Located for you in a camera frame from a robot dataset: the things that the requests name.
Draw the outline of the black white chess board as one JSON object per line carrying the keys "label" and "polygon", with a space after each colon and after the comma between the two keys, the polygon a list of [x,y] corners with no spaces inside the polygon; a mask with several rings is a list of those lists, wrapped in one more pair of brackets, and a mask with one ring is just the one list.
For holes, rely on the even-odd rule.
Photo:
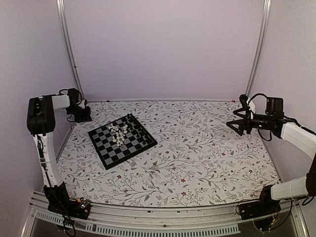
{"label": "black white chess board", "polygon": [[133,114],[91,130],[88,135],[106,170],[158,144]]}

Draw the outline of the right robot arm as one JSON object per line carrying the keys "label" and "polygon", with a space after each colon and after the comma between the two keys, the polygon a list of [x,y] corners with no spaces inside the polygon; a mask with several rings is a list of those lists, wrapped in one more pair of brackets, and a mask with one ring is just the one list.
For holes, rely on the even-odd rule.
{"label": "right robot arm", "polygon": [[249,109],[238,109],[234,114],[241,119],[228,121],[226,125],[240,136],[251,133],[256,128],[268,130],[275,137],[296,147],[312,161],[309,171],[302,177],[280,184],[265,186],[255,205],[259,215],[266,215],[282,199],[314,197],[316,195],[316,135],[298,125],[297,120],[284,116],[284,112],[269,112],[264,115],[253,114]]}

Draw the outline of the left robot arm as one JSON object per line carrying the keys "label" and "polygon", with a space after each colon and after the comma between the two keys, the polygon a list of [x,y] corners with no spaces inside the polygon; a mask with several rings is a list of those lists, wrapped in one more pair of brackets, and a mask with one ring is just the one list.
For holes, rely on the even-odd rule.
{"label": "left robot arm", "polygon": [[43,95],[29,100],[27,129],[37,147],[43,175],[43,190],[52,211],[70,214],[74,201],[70,200],[54,151],[53,132],[56,126],[55,111],[65,109],[74,122],[92,121],[90,107],[75,88],[62,89],[57,94]]}

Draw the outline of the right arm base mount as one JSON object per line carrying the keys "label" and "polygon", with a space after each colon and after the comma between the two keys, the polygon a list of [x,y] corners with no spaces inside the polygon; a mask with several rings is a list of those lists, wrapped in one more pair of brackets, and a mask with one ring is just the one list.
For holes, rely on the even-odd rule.
{"label": "right arm base mount", "polygon": [[259,199],[244,199],[237,203],[235,212],[242,220],[253,219],[281,211],[280,201],[272,204],[262,204]]}

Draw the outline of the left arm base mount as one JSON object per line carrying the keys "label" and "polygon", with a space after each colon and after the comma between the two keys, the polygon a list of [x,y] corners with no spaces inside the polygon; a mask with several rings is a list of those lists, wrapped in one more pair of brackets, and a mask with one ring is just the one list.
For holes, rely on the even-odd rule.
{"label": "left arm base mount", "polygon": [[58,214],[87,220],[91,210],[91,201],[84,198],[59,200],[56,197],[49,197],[48,210]]}

